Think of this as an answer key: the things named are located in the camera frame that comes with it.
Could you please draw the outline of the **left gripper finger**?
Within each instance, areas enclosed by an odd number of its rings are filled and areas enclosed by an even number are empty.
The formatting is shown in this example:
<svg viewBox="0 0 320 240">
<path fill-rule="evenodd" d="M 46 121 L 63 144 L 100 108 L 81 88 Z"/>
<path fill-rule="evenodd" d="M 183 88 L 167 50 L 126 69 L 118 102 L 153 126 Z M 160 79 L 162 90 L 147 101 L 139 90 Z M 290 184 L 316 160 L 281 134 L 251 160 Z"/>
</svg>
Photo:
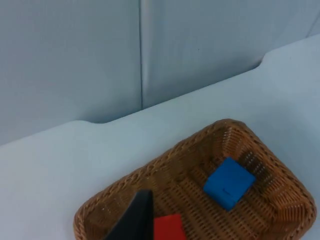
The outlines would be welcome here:
<svg viewBox="0 0 320 240">
<path fill-rule="evenodd" d="M 149 189 L 138 191 L 111 229 L 106 240 L 152 240 L 154 238 L 154 198 Z"/>
</svg>

